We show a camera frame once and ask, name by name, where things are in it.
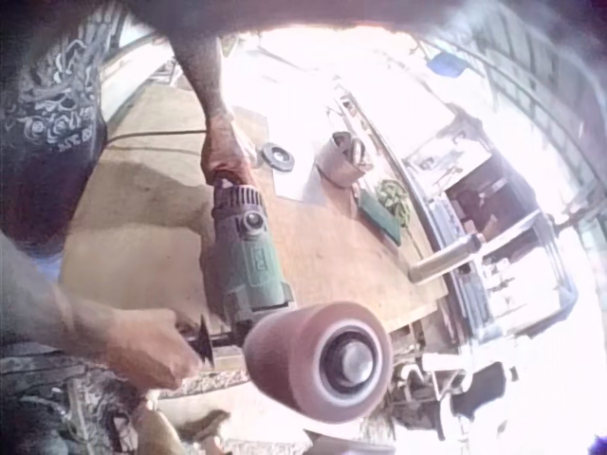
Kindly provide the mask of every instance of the black t-shirt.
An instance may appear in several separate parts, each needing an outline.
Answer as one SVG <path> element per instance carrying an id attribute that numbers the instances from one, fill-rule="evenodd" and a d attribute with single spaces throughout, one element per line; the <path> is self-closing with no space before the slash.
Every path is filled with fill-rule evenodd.
<path id="1" fill-rule="evenodd" d="M 97 11 L 2 94 L 1 228 L 30 255 L 61 251 L 101 154 L 100 71 L 115 17 Z"/>

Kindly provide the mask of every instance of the cable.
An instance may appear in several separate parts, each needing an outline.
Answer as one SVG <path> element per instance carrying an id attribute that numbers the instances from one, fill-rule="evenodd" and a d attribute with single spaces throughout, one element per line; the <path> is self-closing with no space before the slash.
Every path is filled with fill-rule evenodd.
<path id="1" fill-rule="evenodd" d="M 117 140 L 122 139 L 128 139 L 130 137 L 201 135 L 204 133 L 207 133 L 207 130 L 144 131 L 141 133 L 128 133 L 126 135 L 110 137 L 105 143 L 105 146 L 107 147 L 112 142 L 116 142 Z"/>

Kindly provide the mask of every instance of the angle grinder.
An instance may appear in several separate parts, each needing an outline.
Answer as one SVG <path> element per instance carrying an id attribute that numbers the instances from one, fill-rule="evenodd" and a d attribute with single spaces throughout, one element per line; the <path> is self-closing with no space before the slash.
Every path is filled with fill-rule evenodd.
<path id="1" fill-rule="evenodd" d="M 231 333 L 211 345 L 241 346 L 253 383 L 308 417 L 339 423 L 371 411 L 392 375 L 392 348 L 378 319 L 352 302 L 298 309 L 262 194 L 222 180 L 213 202 L 217 280 Z"/>

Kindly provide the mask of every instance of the wooden workbench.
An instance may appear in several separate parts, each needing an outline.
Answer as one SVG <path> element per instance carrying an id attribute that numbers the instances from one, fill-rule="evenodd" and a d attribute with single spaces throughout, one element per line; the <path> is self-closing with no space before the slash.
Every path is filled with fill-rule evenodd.
<path id="1" fill-rule="evenodd" d="M 264 118 L 236 110 L 237 122 L 257 145 Z M 146 87 L 116 134 L 203 128 L 191 91 Z M 67 239 L 62 281 L 80 296 L 119 308 L 171 307 L 212 333 L 225 330 L 209 305 L 201 269 L 212 277 L 212 188 L 199 168 L 202 136 L 141 137 L 116 142 L 101 157 Z M 412 217 L 403 246 L 361 221 L 350 191 L 323 183 L 324 207 L 276 196 L 271 170 L 254 170 L 264 194 L 270 229 L 286 280 L 297 302 L 357 301 L 371 308 L 388 331 L 436 309 L 446 295 L 442 280 L 415 286 L 408 264 L 431 248 Z"/>

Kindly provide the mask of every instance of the man's hand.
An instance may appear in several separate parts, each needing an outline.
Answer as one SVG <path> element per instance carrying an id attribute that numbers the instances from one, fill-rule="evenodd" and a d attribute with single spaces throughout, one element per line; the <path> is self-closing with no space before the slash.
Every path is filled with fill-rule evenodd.
<path id="1" fill-rule="evenodd" d="M 171 310 L 118 310 L 103 360 L 142 390 L 178 389 L 202 361 L 176 323 Z"/>
<path id="2" fill-rule="evenodd" d="M 237 134 L 229 114 L 208 119 L 200 163 L 208 184 L 213 185 L 219 178 L 239 185 L 255 184 L 248 158 L 252 144 L 246 142 Z"/>

